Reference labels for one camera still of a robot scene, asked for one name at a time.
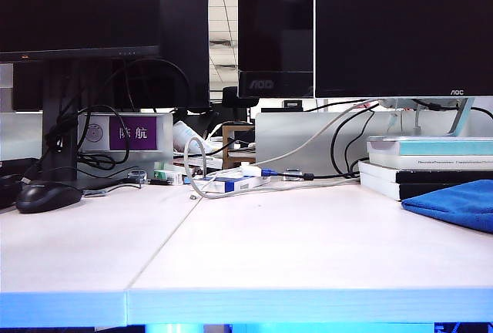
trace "blue cloth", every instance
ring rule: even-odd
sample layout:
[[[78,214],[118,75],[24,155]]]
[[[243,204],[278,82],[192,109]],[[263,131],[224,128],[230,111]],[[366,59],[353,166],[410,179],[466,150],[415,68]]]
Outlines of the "blue cloth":
[[[405,210],[493,233],[493,180],[477,180],[403,200]]]

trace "computer monitor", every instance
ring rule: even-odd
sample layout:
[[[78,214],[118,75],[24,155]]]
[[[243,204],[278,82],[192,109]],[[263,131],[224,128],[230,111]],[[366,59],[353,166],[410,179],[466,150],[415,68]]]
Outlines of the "computer monitor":
[[[493,95],[493,0],[316,0],[316,97]]]
[[[159,0],[0,0],[0,62],[155,55]]]
[[[208,0],[161,0],[159,58],[181,68],[185,79],[173,67],[161,62],[141,62],[128,68],[114,81],[115,103],[130,108],[126,77],[136,108],[203,108],[210,104]],[[124,66],[115,61],[114,69]]]
[[[314,0],[238,0],[238,96],[312,98]]]

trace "book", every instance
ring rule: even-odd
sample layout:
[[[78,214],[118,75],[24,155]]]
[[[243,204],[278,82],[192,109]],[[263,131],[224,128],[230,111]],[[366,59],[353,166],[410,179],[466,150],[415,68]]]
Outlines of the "book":
[[[359,162],[359,171],[393,183],[468,183],[493,179],[493,170],[402,170]]]
[[[369,153],[370,162],[403,170],[493,170],[493,156],[399,156]]]
[[[393,183],[367,173],[360,173],[361,185],[393,200],[405,200],[435,190],[453,187],[457,183]]]
[[[369,153],[400,156],[489,156],[493,155],[491,137],[457,136],[371,136],[367,141]]]

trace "desk surface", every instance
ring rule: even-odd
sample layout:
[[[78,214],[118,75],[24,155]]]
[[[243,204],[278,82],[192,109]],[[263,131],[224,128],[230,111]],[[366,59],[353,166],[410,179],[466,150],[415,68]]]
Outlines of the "desk surface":
[[[188,193],[1,215],[0,326],[493,320],[491,234],[358,185]]]
[[[129,293],[135,323],[492,318],[493,234],[359,185],[203,200]]]
[[[0,326],[126,324],[126,289],[198,201],[122,188],[43,214],[0,216]]]

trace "white cable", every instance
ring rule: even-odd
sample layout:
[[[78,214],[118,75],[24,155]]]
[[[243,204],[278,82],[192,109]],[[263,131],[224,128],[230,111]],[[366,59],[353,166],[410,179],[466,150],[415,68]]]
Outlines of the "white cable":
[[[203,158],[205,157],[205,154],[206,154],[206,152],[205,152],[205,150],[203,148],[202,143],[195,136],[192,137],[192,138],[190,138],[189,141],[186,142],[185,152],[183,152],[183,164],[185,166],[185,172],[186,172],[186,175],[188,176],[188,179],[189,179],[190,184],[192,185],[193,189],[201,197],[208,198],[210,200],[215,200],[215,199],[218,199],[218,198],[234,197],[234,196],[238,196],[238,195],[245,194],[245,193],[250,193],[250,192],[282,192],[282,191],[285,191],[285,190],[295,190],[295,189],[334,187],[336,185],[341,185],[343,183],[349,183],[351,181],[359,180],[358,178],[351,178],[351,179],[344,179],[344,180],[334,181],[332,183],[304,184],[304,185],[296,185],[294,187],[281,187],[281,188],[258,187],[258,188],[244,189],[244,190],[236,190],[234,192],[229,192],[229,193],[209,194],[209,193],[206,193],[206,192],[203,191],[204,187],[202,189],[200,189],[197,186],[195,180],[193,179],[192,172],[191,172],[190,167],[189,167],[189,163],[188,163],[188,149],[189,149],[189,144],[193,140],[195,140],[197,142],[197,144],[199,145],[200,151],[201,151],[201,153],[203,155]],[[232,171],[238,171],[238,169],[228,169],[228,170],[221,170],[221,171],[215,172],[214,173],[214,176],[211,178],[211,180],[209,181],[209,183],[211,183],[212,181],[214,181],[218,177],[218,175],[220,173],[232,172]]]
[[[373,98],[373,99],[367,99],[367,100],[364,100],[363,102],[360,102],[360,103],[357,103],[355,104],[354,106],[351,106],[347,109],[345,109],[342,113],[340,113],[338,116],[336,116],[334,119],[332,119],[331,121],[329,121],[328,123],[326,123],[320,130],[318,130],[311,138],[309,138],[309,140],[307,140],[305,143],[301,144],[299,147],[295,148],[294,150],[291,150],[290,152],[288,153],[285,153],[283,154],[282,156],[278,156],[278,157],[274,157],[274,158],[269,158],[268,160],[264,160],[264,161],[261,161],[261,162],[257,162],[257,163],[252,163],[253,166],[260,166],[260,165],[264,165],[266,163],[271,163],[271,162],[274,162],[274,161],[278,161],[278,160],[282,160],[283,158],[286,158],[288,156],[291,156],[293,154],[295,154],[296,152],[299,152],[300,150],[302,150],[305,146],[307,146],[308,144],[310,144],[311,142],[313,142],[316,138],[318,138],[320,135],[322,135],[324,133],[325,130],[327,130],[329,127],[331,127],[332,125],[334,125],[336,123],[336,121],[338,121],[341,117],[345,116],[347,113],[349,113],[351,110],[359,107],[359,106],[363,106],[365,105],[366,103],[371,103],[371,102],[375,102],[375,101],[378,101],[379,99],[378,98]]]

